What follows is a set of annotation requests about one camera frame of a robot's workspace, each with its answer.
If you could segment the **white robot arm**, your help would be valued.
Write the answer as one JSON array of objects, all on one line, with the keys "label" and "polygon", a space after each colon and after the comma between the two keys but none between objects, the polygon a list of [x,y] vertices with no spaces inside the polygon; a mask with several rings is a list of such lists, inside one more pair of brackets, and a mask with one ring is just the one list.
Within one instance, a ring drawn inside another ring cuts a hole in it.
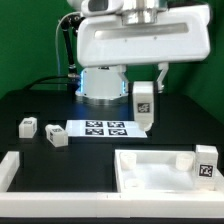
[{"label": "white robot arm", "polygon": [[67,0],[81,16],[77,59],[83,67],[76,96],[112,104],[128,96],[128,65],[156,64],[159,89],[173,62],[210,53],[206,3],[168,0]]}]

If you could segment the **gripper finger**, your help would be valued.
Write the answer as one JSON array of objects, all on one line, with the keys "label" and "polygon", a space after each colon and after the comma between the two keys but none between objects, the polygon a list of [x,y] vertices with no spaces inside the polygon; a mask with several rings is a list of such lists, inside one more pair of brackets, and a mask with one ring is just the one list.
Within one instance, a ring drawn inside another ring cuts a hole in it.
[{"label": "gripper finger", "polygon": [[122,87],[126,88],[128,83],[129,83],[129,81],[126,77],[126,67],[123,66],[123,65],[118,65],[118,66],[115,67],[115,70],[116,70],[116,73],[119,77],[119,81],[120,81]]},{"label": "gripper finger", "polygon": [[158,64],[159,75],[156,79],[156,88],[158,90],[164,89],[163,81],[168,73],[168,70],[169,70],[169,64],[167,62],[162,62]]}]

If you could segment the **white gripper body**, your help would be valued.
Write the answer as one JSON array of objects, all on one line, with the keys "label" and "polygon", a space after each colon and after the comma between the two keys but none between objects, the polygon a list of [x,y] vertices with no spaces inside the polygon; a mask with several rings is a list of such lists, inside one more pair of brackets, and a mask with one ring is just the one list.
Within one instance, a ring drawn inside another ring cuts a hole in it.
[{"label": "white gripper body", "polygon": [[200,61],[210,53],[206,4],[171,8],[154,24],[125,25],[116,14],[84,19],[77,59],[84,67]]}]

